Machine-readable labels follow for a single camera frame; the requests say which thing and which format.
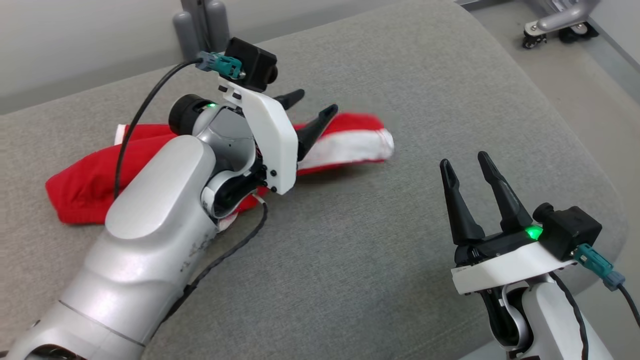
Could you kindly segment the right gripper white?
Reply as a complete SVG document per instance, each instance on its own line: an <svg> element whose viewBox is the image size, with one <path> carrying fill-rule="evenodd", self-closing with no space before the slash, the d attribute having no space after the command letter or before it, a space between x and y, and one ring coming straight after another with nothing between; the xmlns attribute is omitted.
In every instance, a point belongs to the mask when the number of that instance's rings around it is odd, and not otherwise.
<svg viewBox="0 0 640 360"><path fill-rule="evenodd" d="M462 194L460 181L448 159L439 162L452 241L457 245L451 270L458 294L494 289L577 264L558 260L539 242L543 229L533 219L489 153L480 151L478 163L493 190L503 232L486 235Z"/></svg>

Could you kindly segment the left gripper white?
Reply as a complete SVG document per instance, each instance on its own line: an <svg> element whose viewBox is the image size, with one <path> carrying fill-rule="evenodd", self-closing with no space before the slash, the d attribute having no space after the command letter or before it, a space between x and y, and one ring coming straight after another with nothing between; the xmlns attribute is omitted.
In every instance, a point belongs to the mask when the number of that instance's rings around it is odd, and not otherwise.
<svg viewBox="0 0 640 360"><path fill-rule="evenodd" d="M295 89L271 98L222 76L218 77L218 83L227 88L223 97L243 111L263 164L267 167L268 188L274 187L279 195L286 194L295 185L298 162L306 157L338 114L338 105L329 105L295 131L286 111L304 98L304 89Z"/></svg>

